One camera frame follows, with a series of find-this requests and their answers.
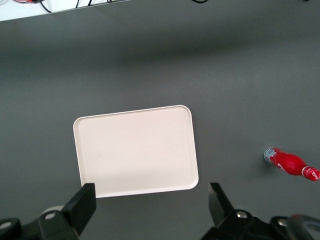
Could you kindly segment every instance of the bottle cap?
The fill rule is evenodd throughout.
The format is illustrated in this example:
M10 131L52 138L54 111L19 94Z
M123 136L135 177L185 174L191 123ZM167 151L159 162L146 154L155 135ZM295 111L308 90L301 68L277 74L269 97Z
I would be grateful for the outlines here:
M302 169L302 176L311 181L317 181L320 179L320 171L312 166L306 166Z

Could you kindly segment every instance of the white surface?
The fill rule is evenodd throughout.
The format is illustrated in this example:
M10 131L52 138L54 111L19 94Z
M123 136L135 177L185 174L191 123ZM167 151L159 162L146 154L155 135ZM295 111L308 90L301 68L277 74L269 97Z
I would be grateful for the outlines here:
M186 190L199 180L192 116L183 105L78 118L81 184L97 198Z
M80 0L78 8L88 6L90 0ZM51 12L75 9L77 0L42 0ZM91 5L108 3L108 0L92 0ZM19 3L14 0L0 0L0 21L20 19L49 14L40 3Z

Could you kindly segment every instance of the gray table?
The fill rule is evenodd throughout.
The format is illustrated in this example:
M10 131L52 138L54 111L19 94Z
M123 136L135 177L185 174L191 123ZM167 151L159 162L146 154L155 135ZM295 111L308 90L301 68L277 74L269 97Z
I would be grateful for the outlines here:
M178 104L198 185L100 198L81 239L199 239L209 182L263 221L319 217L319 183L263 160L276 146L320 167L319 8L132 0L0 22L0 219L26 224L80 189L78 117Z

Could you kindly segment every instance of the white tray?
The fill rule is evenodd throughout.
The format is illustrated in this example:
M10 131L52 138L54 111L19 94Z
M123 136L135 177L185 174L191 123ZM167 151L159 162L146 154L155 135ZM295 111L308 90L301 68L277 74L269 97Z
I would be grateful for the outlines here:
M81 184L97 198L194 188L199 180L192 116L183 105L78 118Z

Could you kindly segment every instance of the red bottle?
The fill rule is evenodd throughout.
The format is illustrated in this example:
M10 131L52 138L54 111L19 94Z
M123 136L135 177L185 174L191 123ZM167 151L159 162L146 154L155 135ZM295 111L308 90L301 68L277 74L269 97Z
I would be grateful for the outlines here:
M275 147L265 150L264 160L290 175L304 176L311 181L317 181L320 178L320 171L308 166L300 157Z

